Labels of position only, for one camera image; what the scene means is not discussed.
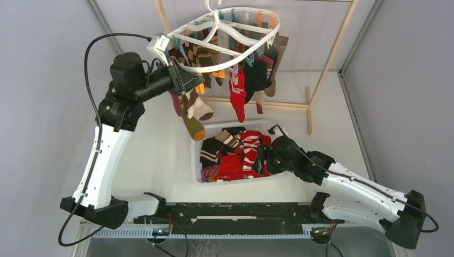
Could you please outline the orange clothespin clip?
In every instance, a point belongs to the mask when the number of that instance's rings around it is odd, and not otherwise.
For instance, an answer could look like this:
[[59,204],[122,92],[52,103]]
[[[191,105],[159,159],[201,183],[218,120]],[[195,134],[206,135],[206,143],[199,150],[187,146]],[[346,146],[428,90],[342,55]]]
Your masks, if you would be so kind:
[[205,85],[204,84],[199,84],[195,88],[196,92],[198,94],[204,94],[205,93]]
[[224,79],[226,77],[226,74],[225,74],[225,71],[224,70],[218,70],[218,71],[215,71],[212,73],[212,75],[215,77],[215,78],[220,78],[220,79]]

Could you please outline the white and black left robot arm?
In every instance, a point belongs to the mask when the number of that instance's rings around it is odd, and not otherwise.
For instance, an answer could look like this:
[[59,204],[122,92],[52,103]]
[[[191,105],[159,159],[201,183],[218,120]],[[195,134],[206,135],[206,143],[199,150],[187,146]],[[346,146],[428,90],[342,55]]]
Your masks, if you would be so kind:
[[156,69],[145,69],[144,63],[134,52],[115,57],[108,93],[97,109],[93,150],[84,174],[74,193],[60,202],[62,210],[109,229],[140,216],[154,223],[166,219],[168,210],[155,194],[114,197],[111,191],[116,170],[145,112],[144,103],[166,92],[187,93],[204,82],[203,76],[186,71],[175,57]]

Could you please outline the red white striped sock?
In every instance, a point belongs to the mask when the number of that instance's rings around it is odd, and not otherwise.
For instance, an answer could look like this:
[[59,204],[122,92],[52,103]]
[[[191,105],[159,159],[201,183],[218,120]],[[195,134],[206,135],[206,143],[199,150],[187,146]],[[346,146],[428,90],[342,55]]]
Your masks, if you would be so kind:
[[268,146],[271,144],[271,137],[262,134],[260,131],[246,130],[240,137],[243,143],[244,161],[243,172],[249,177],[265,177],[264,172],[260,173],[259,168],[254,168],[254,163],[258,156],[258,146]]

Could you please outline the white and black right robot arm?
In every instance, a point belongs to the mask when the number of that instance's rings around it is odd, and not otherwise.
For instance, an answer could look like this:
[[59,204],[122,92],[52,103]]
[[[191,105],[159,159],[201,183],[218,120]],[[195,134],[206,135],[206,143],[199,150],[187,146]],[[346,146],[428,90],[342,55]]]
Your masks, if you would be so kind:
[[417,247],[428,217],[424,196],[411,190],[396,191],[366,179],[318,151],[306,152],[286,136],[258,147],[259,168],[270,174],[292,172],[307,183],[319,185],[310,205],[310,218],[368,226],[403,248]]

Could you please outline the white round clip hanger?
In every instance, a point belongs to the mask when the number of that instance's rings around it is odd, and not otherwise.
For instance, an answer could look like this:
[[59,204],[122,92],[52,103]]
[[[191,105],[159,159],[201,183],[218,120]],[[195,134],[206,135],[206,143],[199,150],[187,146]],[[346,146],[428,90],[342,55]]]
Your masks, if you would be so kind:
[[212,50],[220,57],[218,64],[206,67],[183,67],[192,73],[212,73],[247,60],[250,64],[254,54],[262,54],[265,47],[271,47],[281,26],[280,16],[271,10],[236,6],[216,9],[210,1],[204,1],[207,13],[193,19],[173,31],[167,31],[169,39],[181,44]]

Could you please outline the olive and orange sock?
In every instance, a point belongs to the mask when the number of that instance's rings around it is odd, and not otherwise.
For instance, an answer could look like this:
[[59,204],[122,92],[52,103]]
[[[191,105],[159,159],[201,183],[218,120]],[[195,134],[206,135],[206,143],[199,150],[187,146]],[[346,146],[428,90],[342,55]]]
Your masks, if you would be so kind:
[[181,97],[182,110],[181,117],[187,128],[187,131],[194,141],[201,141],[205,138],[206,132],[204,126],[195,117],[188,117],[188,105],[185,96]]

